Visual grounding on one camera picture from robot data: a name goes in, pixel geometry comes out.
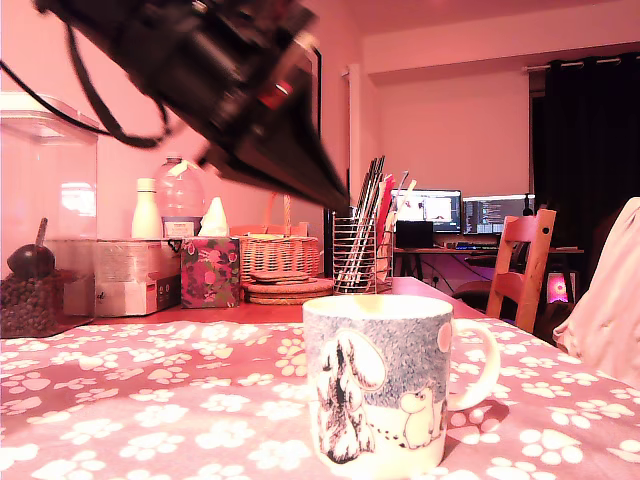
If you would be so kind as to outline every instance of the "floral box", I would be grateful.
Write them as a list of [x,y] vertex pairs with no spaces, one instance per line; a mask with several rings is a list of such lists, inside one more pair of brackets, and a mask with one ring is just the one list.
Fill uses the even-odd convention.
[[186,238],[181,281],[184,308],[237,307],[241,290],[238,238]]

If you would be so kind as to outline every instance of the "pencil holder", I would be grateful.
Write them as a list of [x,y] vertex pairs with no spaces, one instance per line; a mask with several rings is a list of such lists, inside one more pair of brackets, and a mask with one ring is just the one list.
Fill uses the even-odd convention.
[[333,213],[333,279],[338,294],[382,293],[393,280],[393,235],[378,235],[375,217]]

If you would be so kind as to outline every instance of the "monitor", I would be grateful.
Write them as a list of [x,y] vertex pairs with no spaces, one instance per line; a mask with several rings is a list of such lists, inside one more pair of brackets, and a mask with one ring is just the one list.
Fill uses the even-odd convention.
[[[400,198],[406,190],[400,191]],[[391,192],[393,198],[398,190]],[[433,222],[434,233],[460,233],[462,225],[460,190],[413,190],[398,221]]]
[[499,235],[507,216],[521,217],[526,206],[533,210],[534,195],[495,195],[490,197],[465,197],[464,233],[489,233]]

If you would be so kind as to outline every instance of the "woven placemat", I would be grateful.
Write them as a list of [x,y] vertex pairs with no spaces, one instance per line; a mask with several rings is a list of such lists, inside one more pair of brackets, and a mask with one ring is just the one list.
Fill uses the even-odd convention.
[[306,293],[249,293],[247,292],[245,299],[251,301],[254,298],[317,298],[327,297],[333,295],[332,290],[325,290],[323,292],[306,292]]
[[309,280],[309,274],[305,272],[255,272],[251,278],[258,283],[280,283],[280,282],[305,282]]
[[259,305],[302,305],[307,300],[312,300],[313,298],[318,297],[310,297],[310,298],[253,298],[249,297],[251,303],[257,303]]
[[294,285],[261,285],[258,283],[249,283],[245,285],[245,289],[249,293],[269,294],[312,293],[333,290],[332,279],[316,278],[314,280],[314,282],[298,283]]

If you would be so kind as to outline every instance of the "black cable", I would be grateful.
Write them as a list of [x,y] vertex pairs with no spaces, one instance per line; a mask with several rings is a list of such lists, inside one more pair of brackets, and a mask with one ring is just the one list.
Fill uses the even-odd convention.
[[475,273],[475,274],[476,274],[476,275],[478,275],[480,278],[483,278],[483,279],[488,280],[488,281],[490,281],[490,282],[492,281],[490,278],[487,278],[487,277],[485,277],[484,275],[482,275],[481,273],[476,272],[473,268],[471,268],[469,265],[467,265],[464,261],[460,260],[457,256],[455,256],[455,255],[451,255],[451,256],[454,258],[454,260],[455,260],[456,262],[458,262],[458,263],[459,263],[460,265],[462,265],[464,268],[466,268],[467,270],[469,270],[471,273]]
[[449,287],[449,290],[451,290],[451,293],[453,293],[453,292],[454,292],[453,288],[451,288],[451,285],[449,285],[449,282],[447,282],[447,279],[446,279],[446,278],[444,278],[444,275],[442,275],[442,273],[441,273],[441,272],[440,272],[436,267],[434,267],[433,265],[431,265],[429,262],[425,262],[424,260],[422,260],[422,263],[424,263],[424,264],[428,265],[429,267],[431,267],[431,270],[434,270],[438,275],[440,275],[440,278],[442,279],[442,281],[443,281],[444,283],[446,283],[446,284],[447,284],[447,287]]
[[44,98],[42,98],[40,95],[38,95],[35,91],[33,91],[31,88],[29,88],[29,86],[26,83],[24,83],[20,79],[20,77],[18,77],[13,72],[13,70],[11,70],[9,68],[9,66],[6,63],[4,63],[4,61],[2,59],[0,59],[0,70],[4,70],[5,72],[7,72],[7,75],[9,75],[11,80],[16,82],[21,89],[23,89],[25,92],[27,92],[29,94],[29,96],[31,96],[31,98],[33,98],[36,102],[38,102],[40,105],[42,105],[44,108],[49,110],[54,115],[62,118],[63,120],[69,122],[70,124],[72,124],[72,125],[74,125],[74,126],[76,126],[78,128],[82,128],[83,130],[88,130],[90,132],[97,133],[99,135],[108,135],[110,137],[112,136],[106,130],[101,130],[100,128],[96,128],[96,127],[94,127],[92,125],[88,125],[88,124],[86,124],[84,122],[76,120],[73,117],[70,117],[69,115],[67,115],[63,111],[58,110],[56,107],[54,107],[49,102],[47,102]]
[[98,118],[100,119],[102,124],[115,139],[131,147],[156,148],[158,145],[160,145],[160,143],[162,143],[162,141],[164,141],[169,135],[171,135],[171,128],[169,127],[169,115],[167,113],[167,110],[162,102],[153,97],[150,98],[155,102],[162,116],[162,123],[164,126],[162,134],[157,137],[140,137],[137,135],[126,134],[93,86],[91,78],[89,77],[89,72],[87,71],[84,62],[80,57],[75,32],[73,31],[73,27],[71,27],[69,23],[67,23],[67,46],[69,48],[71,62],[73,63],[73,67],[76,71],[76,76],[80,81],[80,85],[82,85],[82,90],[84,90],[84,94],[87,97],[87,100],[89,100],[93,111],[96,113],[96,115],[98,115]]

